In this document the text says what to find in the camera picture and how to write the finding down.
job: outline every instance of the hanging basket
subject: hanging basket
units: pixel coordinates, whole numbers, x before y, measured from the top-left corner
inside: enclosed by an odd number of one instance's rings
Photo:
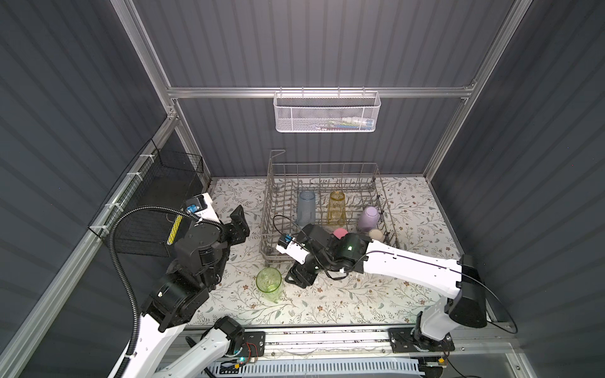
[[[275,129],[279,132],[372,132],[380,110],[378,92],[276,92]]]

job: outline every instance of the dish rack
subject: dish rack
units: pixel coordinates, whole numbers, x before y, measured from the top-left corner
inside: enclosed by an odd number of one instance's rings
[[[261,217],[260,252],[265,263],[290,263],[293,259],[275,249],[280,233],[273,227],[273,217],[281,214],[296,221],[296,206],[300,191],[314,191],[316,224],[329,231],[342,227],[356,232],[357,220],[363,210],[374,206],[380,213],[378,229],[385,236],[384,243],[399,248],[397,232],[386,201],[386,191],[376,163],[277,163],[275,159],[285,150],[271,152],[267,170],[267,184]],[[327,207],[330,193],[345,194],[346,224],[328,224]],[[283,233],[296,235],[299,230],[289,220],[278,217],[275,226]]]

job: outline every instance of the aluminum rail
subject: aluminum rail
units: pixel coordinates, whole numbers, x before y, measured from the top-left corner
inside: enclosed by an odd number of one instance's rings
[[[161,148],[166,143],[178,122],[179,119],[176,118],[175,114],[170,114],[153,136],[153,143],[149,142],[145,146],[128,172],[138,172],[149,158],[149,155],[154,152],[155,146]],[[138,180],[136,174],[126,174],[116,191],[109,198],[108,203],[116,203],[132,180]],[[105,206],[94,220],[93,227],[103,225],[110,212],[111,208]],[[80,243],[78,243],[0,355],[0,377],[17,378],[21,374],[102,243],[90,229],[86,231]]]
[[[153,84],[155,92],[162,102],[164,110],[167,114],[176,111],[178,117],[181,119],[181,122],[177,125],[175,130],[178,138],[183,144],[185,152],[188,154],[203,156],[200,147],[195,141],[191,128],[185,119],[185,115],[183,114],[180,105],[176,100],[170,98],[166,92],[166,89],[170,87],[170,80],[168,80],[168,76],[162,67],[160,58],[155,52],[155,48],[151,43],[149,34],[145,30],[145,26],[143,25],[139,12],[137,11],[137,7],[134,5],[134,1],[111,0],[111,5],[113,5],[118,18],[124,27],[124,30],[126,30],[126,34],[128,35],[134,50],[137,52],[139,60],[145,68],[145,72],[147,72],[147,76]],[[208,176],[207,179],[209,180],[210,170],[206,166],[205,159],[203,160],[203,163],[204,174]]]
[[[473,93],[470,97],[468,97],[468,99],[464,100],[460,104],[454,113],[454,117],[452,117],[443,137],[433,152],[431,160],[429,160],[427,164],[427,168],[424,170],[424,176],[427,178],[427,181],[430,182],[435,176],[435,173],[441,165],[443,158],[445,158],[445,154],[447,154],[449,151],[450,146],[456,138],[456,135],[458,135],[458,132],[462,128],[466,118],[471,113],[471,110],[477,102],[479,95],[481,95],[485,84],[494,71],[496,64],[502,57],[508,42],[511,41],[513,34],[517,30],[519,23],[521,23],[521,20],[525,16],[525,13],[527,12],[531,3],[532,0],[515,0],[515,3],[512,5],[510,11],[506,15],[506,19],[504,20],[502,27],[500,27],[494,42],[489,48],[488,54],[481,63],[481,66],[479,66],[477,75],[473,80]]]
[[[364,94],[378,92],[383,99],[413,99],[453,97],[467,99],[473,93],[471,86],[413,88],[203,88],[169,87],[168,96],[172,99],[272,99],[275,93],[284,97],[363,97]]]

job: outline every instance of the red wire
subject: red wire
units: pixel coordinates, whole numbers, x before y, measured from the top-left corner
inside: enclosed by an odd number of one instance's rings
[[[250,343],[246,342],[246,345],[248,346],[248,360],[246,361],[246,363],[250,362],[250,358],[252,357],[252,348],[250,347]]]

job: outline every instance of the floral tablecloth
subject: floral tablecloth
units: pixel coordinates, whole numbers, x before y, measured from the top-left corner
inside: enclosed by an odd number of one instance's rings
[[[458,258],[456,245],[433,195],[422,177],[382,179],[402,248],[427,256]],[[439,295],[421,285],[382,275],[352,273],[332,281],[320,273],[313,287],[285,284],[278,303],[264,299],[256,288],[264,268],[260,254],[260,224],[265,179],[219,179],[213,207],[229,222],[241,204],[250,225],[250,237],[231,248],[223,280],[190,324],[210,325],[229,315],[241,324],[384,324],[413,323],[416,314],[435,303]],[[276,266],[281,273],[289,264]]]

